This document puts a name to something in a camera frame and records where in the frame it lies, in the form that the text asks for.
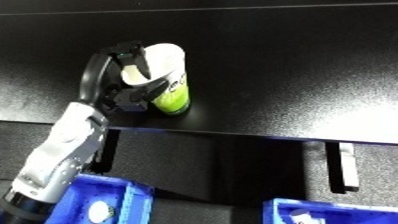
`green cup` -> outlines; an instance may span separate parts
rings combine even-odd
[[[159,78],[166,78],[169,87],[152,103],[168,115],[178,115],[190,105],[187,74],[185,71],[185,52],[174,44],[156,44],[145,48],[145,58],[151,72],[147,80],[135,65],[126,66],[122,72],[124,82],[141,87]]]

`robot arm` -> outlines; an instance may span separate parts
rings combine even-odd
[[[44,223],[75,176],[103,147],[107,116],[118,110],[145,111],[147,102],[168,87],[161,79],[140,89],[123,84],[121,70],[132,63],[150,78],[144,53],[139,43],[132,42],[92,56],[83,74],[79,99],[69,104],[0,199],[4,210],[1,224]]]

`black floor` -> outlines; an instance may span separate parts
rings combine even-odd
[[[0,123],[0,179],[12,179],[48,131]],[[398,206],[395,146],[355,145],[360,191],[340,195],[330,192],[322,142],[145,130],[122,132],[117,142],[105,175],[158,189],[151,223],[257,224],[261,203],[275,197]]]

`blue plastic container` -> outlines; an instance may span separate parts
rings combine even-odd
[[[147,224],[153,201],[153,188],[127,180],[79,175],[57,204],[46,224],[92,224],[88,210],[96,201],[115,209],[104,224]]]
[[[294,224],[290,213],[306,209],[318,223],[398,224],[398,208],[274,199],[264,203],[263,224]]]

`small white item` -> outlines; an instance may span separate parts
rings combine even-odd
[[[318,224],[312,219],[310,212],[306,209],[297,209],[290,213],[294,224]]]
[[[88,218],[92,223],[103,223],[114,214],[113,208],[103,201],[96,201],[88,210]]]

